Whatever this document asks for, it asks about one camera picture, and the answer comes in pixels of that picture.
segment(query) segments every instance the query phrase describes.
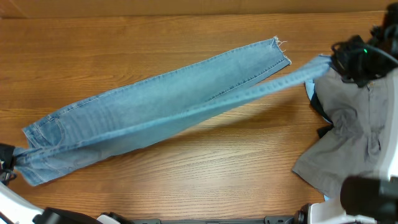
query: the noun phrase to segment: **wooden surface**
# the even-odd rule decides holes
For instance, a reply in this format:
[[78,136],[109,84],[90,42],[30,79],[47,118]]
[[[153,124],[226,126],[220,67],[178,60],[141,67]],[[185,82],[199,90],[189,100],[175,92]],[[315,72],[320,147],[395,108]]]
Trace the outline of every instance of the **wooden surface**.
[[[369,37],[382,13],[109,17],[0,21],[0,142],[26,146],[21,128],[106,90],[275,35],[293,64],[353,34]],[[290,215],[322,195],[291,173],[326,122],[303,85],[205,121],[147,149],[38,187],[11,189],[40,207],[129,218]]]
[[392,2],[395,0],[0,0],[0,17],[360,12],[385,10]]

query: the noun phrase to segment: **folded jeans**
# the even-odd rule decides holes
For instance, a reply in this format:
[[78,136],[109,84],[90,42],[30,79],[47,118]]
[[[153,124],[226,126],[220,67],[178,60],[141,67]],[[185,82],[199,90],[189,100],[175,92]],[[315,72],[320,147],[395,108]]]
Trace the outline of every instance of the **folded jeans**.
[[39,185],[150,146],[262,96],[323,75],[329,57],[254,86],[289,65],[277,37],[68,105],[24,128],[15,168]]

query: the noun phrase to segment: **wooden table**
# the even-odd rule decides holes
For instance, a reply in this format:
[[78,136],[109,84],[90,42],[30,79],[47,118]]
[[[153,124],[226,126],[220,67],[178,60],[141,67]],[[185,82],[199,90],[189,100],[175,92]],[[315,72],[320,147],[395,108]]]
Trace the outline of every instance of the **wooden table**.
[[[0,142],[27,146],[21,128],[58,108],[275,35],[293,61],[280,77],[381,21],[382,12],[2,20]],[[290,170],[325,124],[300,85],[51,183],[18,178],[10,188],[93,217],[290,215],[323,200]]]

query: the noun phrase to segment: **denim jeans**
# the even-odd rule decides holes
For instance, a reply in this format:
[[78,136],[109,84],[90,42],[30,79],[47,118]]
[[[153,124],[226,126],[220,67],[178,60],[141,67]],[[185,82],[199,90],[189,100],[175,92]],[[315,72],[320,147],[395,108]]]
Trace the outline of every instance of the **denim jeans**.
[[277,37],[68,105],[24,128],[15,168],[39,185],[147,147],[262,96],[323,75],[328,57],[254,86],[290,64]]

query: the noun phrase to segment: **gray cloth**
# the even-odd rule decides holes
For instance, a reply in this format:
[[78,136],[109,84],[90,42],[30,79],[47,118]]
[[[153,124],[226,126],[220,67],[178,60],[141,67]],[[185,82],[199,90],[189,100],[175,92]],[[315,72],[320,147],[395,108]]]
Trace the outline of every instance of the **gray cloth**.
[[370,176],[375,168],[387,115],[386,79],[358,88],[330,69],[315,80],[315,92],[334,128],[298,159],[293,171],[336,197],[349,175]]

